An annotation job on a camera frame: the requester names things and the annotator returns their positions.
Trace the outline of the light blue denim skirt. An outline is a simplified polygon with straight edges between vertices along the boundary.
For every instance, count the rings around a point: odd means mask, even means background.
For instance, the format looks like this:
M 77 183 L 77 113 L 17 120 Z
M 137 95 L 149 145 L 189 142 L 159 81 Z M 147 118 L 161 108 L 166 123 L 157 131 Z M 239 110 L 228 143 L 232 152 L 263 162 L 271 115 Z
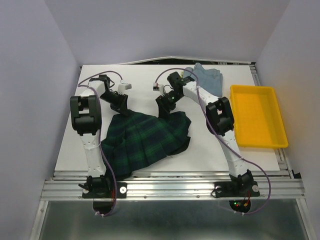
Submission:
M 187 67 L 183 71 L 184 77 L 198 77 L 198 84 L 207 92 L 219 98 L 223 96 L 223 74 L 215 68 L 205 69 L 199 62 L 194 67 Z

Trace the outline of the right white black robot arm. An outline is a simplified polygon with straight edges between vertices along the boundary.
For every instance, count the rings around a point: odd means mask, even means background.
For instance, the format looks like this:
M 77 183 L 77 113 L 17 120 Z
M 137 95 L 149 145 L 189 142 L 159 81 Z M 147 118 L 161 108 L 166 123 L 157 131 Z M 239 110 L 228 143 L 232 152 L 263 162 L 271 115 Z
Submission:
M 183 97 L 193 100 L 200 106 L 208 130 L 216 136 L 224 153 L 230 180 L 214 182 L 211 195 L 214 198 L 260 196 L 258 183 L 240 155 L 234 132 L 235 119 L 229 99 L 219 98 L 200 87 L 195 74 L 181 77 L 176 68 L 167 77 L 167 81 L 171 87 L 169 92 L 165 91 L 164 85 L 157 82 L 154 82 L 152 87 L 154 91 L 160 92 L 160 96 L 156 98 L 158 116 L 168 118 L 176 108 L 176 103 Z

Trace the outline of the lemon print skirt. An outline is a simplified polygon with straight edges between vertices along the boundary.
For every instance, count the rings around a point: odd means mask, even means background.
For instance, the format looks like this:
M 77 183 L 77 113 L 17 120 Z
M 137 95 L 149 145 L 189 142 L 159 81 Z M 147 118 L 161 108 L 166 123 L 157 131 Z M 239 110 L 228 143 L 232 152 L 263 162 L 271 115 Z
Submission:
M 188 74 L 186 71 L 181 71 L 181 72 L 179 73 L 179 75 L 180 75 L 181 78 L 184 78 L 184 77 L 188 77 L 188 76 L 189 76 L 189 74 Z

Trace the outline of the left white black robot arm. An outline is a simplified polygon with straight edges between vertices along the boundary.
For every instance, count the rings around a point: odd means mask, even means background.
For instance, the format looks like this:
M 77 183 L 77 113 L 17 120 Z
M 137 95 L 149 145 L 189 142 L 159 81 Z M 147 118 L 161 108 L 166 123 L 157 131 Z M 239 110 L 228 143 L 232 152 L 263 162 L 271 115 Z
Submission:
M 72 96 L 70 103 L 70 117 L 73 130 L 79 135 L 84 148 L 87 173 L 86 182 L 79 186 L 83 189 L 83 198 L 111 198 L 115 199 L 118 186 L 114 171 L 107 161 L 101 146 L 102 107 L 101 100 L 110 104 L 110 108 L 117 113 L 127 116 L 128 95 L 126 90 L 132 88 L 130 83 L 120 81 L 116 91 L 112 90 L 114 82 L 106 75 L 94 75 L 82 81 L 79 88 L 83 92 Z

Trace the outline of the dark green skirt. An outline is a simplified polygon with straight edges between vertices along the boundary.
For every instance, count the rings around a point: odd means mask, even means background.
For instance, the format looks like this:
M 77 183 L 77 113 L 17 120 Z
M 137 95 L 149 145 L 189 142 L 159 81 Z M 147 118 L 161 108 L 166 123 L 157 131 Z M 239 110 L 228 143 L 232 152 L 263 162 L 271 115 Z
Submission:
M 117 179 L 184 152 L 190 143 L 191 120 L 183 111 L 158 118 L 131 111 L 112 117 L 101 146 Z

